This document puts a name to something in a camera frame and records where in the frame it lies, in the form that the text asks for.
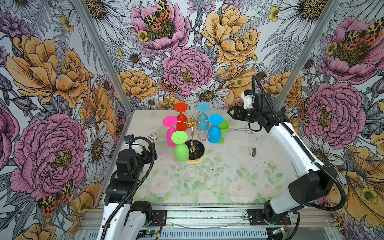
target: table surface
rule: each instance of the table surface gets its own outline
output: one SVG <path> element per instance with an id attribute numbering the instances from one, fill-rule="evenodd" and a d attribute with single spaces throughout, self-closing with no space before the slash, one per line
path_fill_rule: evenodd
<path id="1" fill-rule="evenodd" d="M 197 110 L 187 110 L 194 116 Z M 244 128 L 243 121 L 233 120 L 226 110 L 209 110 L 220 114 L 230 128 Z M 162 125 L 174 110 L 135 110 L 126 135 L 147 137 L 154 132 L 158 158 L 152 172 L 134 196 L 135 200 L 152 204 L 262 204 L 288 189 L 297 178 L 292 163 L 278 142 L 264 129 L 246 134 L 229 131 L 221 145 L 202 141 L 205 154 L 198 162 L 180 163 L 174 159 L 173 148 L 166 142 L 169 128 Z M 189 140 L 191 130 L 187 130 Z M 252 157 L 252 147 L 256 156 Z"/>

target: black round base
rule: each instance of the black round base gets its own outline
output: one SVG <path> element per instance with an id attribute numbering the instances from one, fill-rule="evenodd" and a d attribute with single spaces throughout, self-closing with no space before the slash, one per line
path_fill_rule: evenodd
<path id="1" fill-rule="evenodd" d="M 189 160 L 194 161 L 194 160 L 201 158 L 204 155 L 204 145 L 200 141 L 193 140 L 193 146 L 195 148 L 195 151 L 192 152 L 191 151 L 191 142 L 192 142 L 192 140 L 188 140 L 185 142 L 185 144 L 189 148 Z"/>

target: pink peony illustration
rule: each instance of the pink peony illustration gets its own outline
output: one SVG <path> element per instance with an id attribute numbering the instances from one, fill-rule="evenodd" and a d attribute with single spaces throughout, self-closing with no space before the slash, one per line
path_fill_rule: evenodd
<path id="1" fill-rule="evenodd" d="M 14 147 L 18 168 L 11 175 L 11 189 L 38 200 L 61 191 L 69 181 L 77 187 L 85 175 L 81 165 L 87 140 L 83 127 L 65 114 L 26 127 Z"/>
<path id="2" fill-rule="evenodd" d="M 164 77 L 181 88 L 179 94 L 188 96 L 191 90 L 212 81 L 212 66 L 208 56 L 195 49 L 178 48 L 163 60 Z"/>
<path id="3" fill-rule="evenodd" d="M 304 124 L 308 137 L 328 142 L 332 149 L 341 149 L 352 143 L 364 128 L 366 115 L 356 88 L 347 83 L 322 83 L 310 97 L 309 123 Z"/>
<path id="4" fill-rule="evenodd" d="M 170 20 L 163 23 L 162 28 L 159 30 L 153 30 L 151 26 L 147 26 L 143 21 L 146 16 L 155 14 L 157 3 L 154 7 L 148 5 L 147 8 L 144 8 L 140 5 L 140 8 L 131 9 L 131 25 L 133 26 L 131 32 L 137 34 L 139 41 L 144 44 L 151 55 L 173 51 L 188 42 L 190 33 L 189 18 L 184 18 L 177 4 L 173 6 L 170 1 L 167 2 L 168 8 L 172 11 L 172 16 Z"/>
<path id="5" fill-rule="evenodd" d="M 12 142 L 19 134 L 16 118 L 7 108 L 0 106 L 0 170 L 7 164 L 12 152 Z"/>
<path id="6" fill-rule="evenodd" d="M 353 50 L 347 50 L 344 40 L 348 31 L 361 32 L 368 29 L 374 21 L 365 23 L 347 17 L 328 38 L 328 47 L 322 62 L 327 76 L 331 75 L 339 81 L 348 81 L 353 85 L 361 84 L 375 76 L 384 67 L 384 37 L 372 45 L 359 43 Z"/>

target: metal tongs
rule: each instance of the metal tongs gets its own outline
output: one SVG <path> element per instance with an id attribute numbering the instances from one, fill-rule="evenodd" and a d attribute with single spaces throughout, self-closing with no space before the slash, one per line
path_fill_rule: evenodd
<path id="1" fill-rule="evenodd" d="M 228 128 L 228 132 L 229 131 L 244 131 L 246 134 L 252 134 L 248 126 L 244 126 L 244 128 Z"/>

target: red wire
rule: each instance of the red wire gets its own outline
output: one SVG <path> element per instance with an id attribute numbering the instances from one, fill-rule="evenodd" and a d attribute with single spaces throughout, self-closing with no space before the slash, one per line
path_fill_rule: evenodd
<path id="1" fill-rule="evenodd" d="M 162 225 L 161 225 L 161 222 L 160 222 L 160 220 L 157 218 L 157 217 L 153 217 L 156 221 L 157 221 L 157 223 L 160 225 L 160 229 L 162 229 L 163 227 L 162 227 Z"/>
<path id="2" fill-rule="evenodd" d="M 284 220 L 284 222 L 287 224 L 287 230 L 289 229 L 289 225 L 288 225 L 288 222 L 287 222 L 287 220 L 285 220 L 285 218 L 281 218 L 281 219 L 283 219 Z"/>

